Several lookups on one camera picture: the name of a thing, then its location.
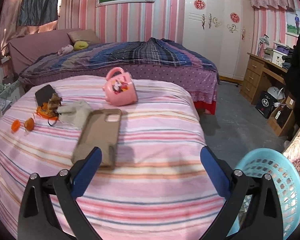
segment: wall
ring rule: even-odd
[[[96,0],[62,0],[58,28],[92,29],[101,42],[146,41],[155,37],[182,43],[185,0],[97,8],[95,3]]]
[[[297,9],[300,9],[300,1],[294,0]],[[254,36],[252,53],[257,54],[259,38],[264,34],[269,36],[270,47],[274,47],[273,41],[280,41],[290,47],[297,44],[297,37],[286,34],[286,10],[279,7],[254,9]]]

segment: wooden desk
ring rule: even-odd
[[[252,105],[256,105],[262,91],[267,91],[272,86],[285,86],[283,77],[287,71],[268,60],[248,54],[250,58],[240,93]]]
[[[240,94],[244,96],[252,105],[256,105],[262,91],[267,91],[269,87],[285,87],[284,75],[287,70],[265,60],[261,57],[248,53],[250,55],[244,81],[242,83]],[[291,111],[285,125],[281,128],[274,118],[279,108],[276,108],[268,119],[268,124],[274,130],[276,135],[287,135],[289,129],[295,123],[294,113]]]

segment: wardrobe door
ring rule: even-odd
[[[252,51],[254,11],[251,0],[242,0],[242,36],[234,79],[243,80],[249,61],[248,52]]]
[[[224,0],[207,0],[206,37],[202,55],[208,60],[211,60],[218,70],[220,69],[220,54],[223,39],[224,10]]]
[[[242,0],[224,0],[224,26],[219,75],[234,78],[237,66],[242,26]],[[231,19],[231,14],[239,18]]]
[[[186,0],[185,22],[182,45],[202,55],[205,41],[205,30],[202,27],[202,15],[206,14],[205,9],[197,9],[194,6],[195,0]]]

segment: door handle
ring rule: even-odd
[[[204,14],[202,14],[202,28],[204,29],[204,24],[206,22],[206,17]]]
[[[211,29],[212,15],[209,16],[209,29]]]

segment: gray floor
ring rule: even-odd
[[[282,152],[286,138],[277,137],[267,119],[239,91],[240,87],[221,82],[216,114],[200,116],[207,145],[232,168],[247,152],[256,148]]]

